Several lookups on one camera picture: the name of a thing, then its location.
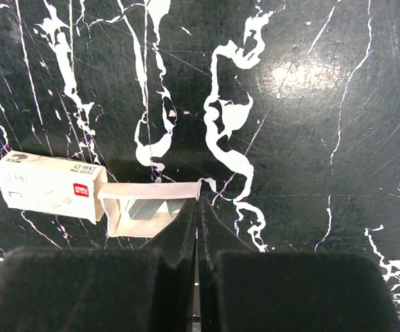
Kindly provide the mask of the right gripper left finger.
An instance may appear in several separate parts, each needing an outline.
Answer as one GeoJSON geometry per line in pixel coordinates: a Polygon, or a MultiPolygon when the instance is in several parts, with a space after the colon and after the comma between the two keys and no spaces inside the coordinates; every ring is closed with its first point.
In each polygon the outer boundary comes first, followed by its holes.
{"type": "Polygon", "coordinates": [[[18,248],[0,263],[0,331],[191,331],[197,202],[135,250],[18,248]]]}

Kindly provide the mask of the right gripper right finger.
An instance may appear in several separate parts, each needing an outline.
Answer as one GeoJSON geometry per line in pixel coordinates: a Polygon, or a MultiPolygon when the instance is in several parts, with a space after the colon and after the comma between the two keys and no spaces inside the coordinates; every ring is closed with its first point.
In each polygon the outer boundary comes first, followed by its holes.
{"type": "Polygon", "coordinates": [[[400,331],[373,261],[355,253],[260,253],[210,202],[197,210],[203,331],[400,331]]]}

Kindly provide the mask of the staple box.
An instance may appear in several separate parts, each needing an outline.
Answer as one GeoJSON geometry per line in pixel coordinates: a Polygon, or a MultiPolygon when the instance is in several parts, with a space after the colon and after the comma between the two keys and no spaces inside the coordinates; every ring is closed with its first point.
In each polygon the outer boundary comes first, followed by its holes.
{"type": "Polygon", "coordinates": [[[109,237],[152,238],[199,198],[201,184],[110,183],[102,165],[10,151],[0,160],[0,190],[9,208],[92,224],[106,217],[109,237]]]}

